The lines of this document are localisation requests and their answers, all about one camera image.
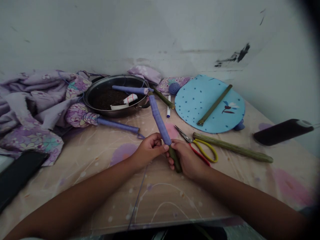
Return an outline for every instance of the scissors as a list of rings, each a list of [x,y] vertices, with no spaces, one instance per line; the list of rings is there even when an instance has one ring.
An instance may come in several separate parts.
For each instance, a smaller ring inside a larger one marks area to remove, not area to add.
[[[194,151],[195,154],[197,154],[201,159],[202,161],[204,161],[205,164],[207,164],[208,166],[210,166],[210,162],[212,163],[216,163],[218,161],[218,155],[217,155],[217,152],[216,150],[214,150],[214,148],[207,142],[204,142],[200,139],[191,139],[189,138],[180,128],[178,128],[176,125],[174,125],[174,127],[176,128],[176,130],[180,133],[180,135],[187,141],[187,143],[189,143],[191,149]],[[205,144],[206,146],[208,146],[210,148],[210,150],[213,152],[213,155],[214,155],[214,160],[212,160],[205,152],[204,150],[202,149],[202,147],[199,145],[199,143],[203,143]],[[191,143],[194,143],[200,150],[200,152],[203,154],[201,155],[197,150],[195,150],[192,146],[191,146]]]

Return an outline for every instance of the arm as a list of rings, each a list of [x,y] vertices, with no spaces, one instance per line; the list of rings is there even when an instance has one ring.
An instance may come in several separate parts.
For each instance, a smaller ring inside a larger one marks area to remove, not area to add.
[[[159,133],[150,135],[131,157],[54,197],[22,220],[5,240],[68,237],[135,172],[169,149],[168,145],[161,146],[160,138]]]
[[[183,173],[261,235],[267,239],[296,239],[304,230],[307,220],[299,212],[258,189],[207,167],[187,143],[176,139],[172,142]]]

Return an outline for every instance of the blue dotted board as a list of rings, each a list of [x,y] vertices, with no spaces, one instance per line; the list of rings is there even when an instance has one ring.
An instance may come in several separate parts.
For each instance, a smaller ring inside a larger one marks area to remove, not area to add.
[[[245,113],[243,98],[231,89],[203,126],[197,122],[227,88],[227,84],[206,75],[198,75],[184,85],[175,98],[178,115],[192,127],[207,133],[222,133],[233,129]]]

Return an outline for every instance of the metal pot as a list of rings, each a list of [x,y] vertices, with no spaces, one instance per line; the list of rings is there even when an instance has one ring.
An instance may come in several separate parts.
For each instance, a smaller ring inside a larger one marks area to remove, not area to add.
[[[138,99],[129,104],[129,107],[120,109],[120,110],[101,110],[94,108],[91,103],[94,98],[101,95],[106,91],[106,89],[110,89],[113,85],[118,86],[126,86],[126,87],[144,87],[148,88],[149,84],[147,81],[142,78],[122,74],[111,77],[102,78],[96,82],[94,82],[86,91],[84,95],[84,103],[90,108],[93,112],[99,113],[103,116],[109,118],[121,118],[133,115],[141,110],[141,108],[147,108],[150,106],[150,103],[147,103],[147,95],[138,96]]]

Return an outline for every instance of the white wall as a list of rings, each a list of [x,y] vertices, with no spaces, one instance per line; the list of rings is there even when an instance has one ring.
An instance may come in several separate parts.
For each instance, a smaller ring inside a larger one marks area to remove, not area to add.
[[[143,64],[164,77],[232,81],[275,123],[320,122],[317,61],[293,2],[1,0],[0,80],[33,69],[118,74]],[[242,61],[215,67],[247,43]],[[298,140],[319,156],[318,133]]]
[[[0,77],[32,69],[118,74],[135,64],[163,76],[242,70],[292,15],[289,2],[1,0]],[[215,67],[247,43],[242,61]]]
[[[276,124],[291,118],[320,123],[319,52],[304,19],[301,12],[291,17],[233,81],[235,90]],[[296,140],[320,157],[320,128]]]

